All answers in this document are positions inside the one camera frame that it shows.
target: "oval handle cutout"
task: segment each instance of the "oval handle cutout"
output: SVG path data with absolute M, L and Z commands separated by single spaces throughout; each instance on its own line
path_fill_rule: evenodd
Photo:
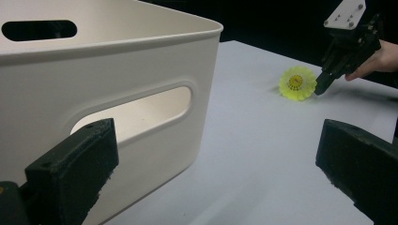
M 6 22 L 1 30 L 13 41 L 72 38 L 77 33 L 75 23 L 71 21 Z
M 189 108 L 190 103 L 191 90 L 181 86 L 89 114 L 73 127 L 70 134 L 94 121 L 114 118 L 116 139 L 118 143 L 122 143 L 144 131 L 179 117 Z

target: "white plastic bin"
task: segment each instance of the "white plastic bin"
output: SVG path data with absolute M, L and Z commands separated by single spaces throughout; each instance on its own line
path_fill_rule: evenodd
M 124 113 L 126 123 L 115 119 L 120 163 L 84 222 L 99 224 L 194 161 L 222 26 L 133 0 L 0 3 L 2 25 L 53 20 L 73 22 L 77 34 L 32 41 L 0 35 L 0 180 L 23 184 L 23 169 L 81 119 L 135 102 L 131 112 L 110 112 Z M 155 122 L 120 138 L 121 128 L 142 125 L 127 123 L 133 119 Z

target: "table surface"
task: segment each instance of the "table surface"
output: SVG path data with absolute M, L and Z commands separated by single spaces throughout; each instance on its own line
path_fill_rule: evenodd
M 298 65 L 321 72 L 237 41 L 221 43 L 197 159 L 105 224 L 372 225 L 315 166 L 315 155 L 325 119 L 391 143 L 398 90 L 341 78 L 324 95 L 297 102 L 280 95 L 278 81 Z

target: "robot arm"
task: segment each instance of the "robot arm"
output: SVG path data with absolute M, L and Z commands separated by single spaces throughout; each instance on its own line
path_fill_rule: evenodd
M 376 14 L 368 23 L 361 24 L 365 9 L 364 0 L 344 0 L 324 22 L 333 41 L 322 59 L 322 73 L 316 79 L 314 92 L 318 96 L 325 93 L 334 80 L 354 72 L 380 49 L 376 28 L 381 22 L 380 16 Z

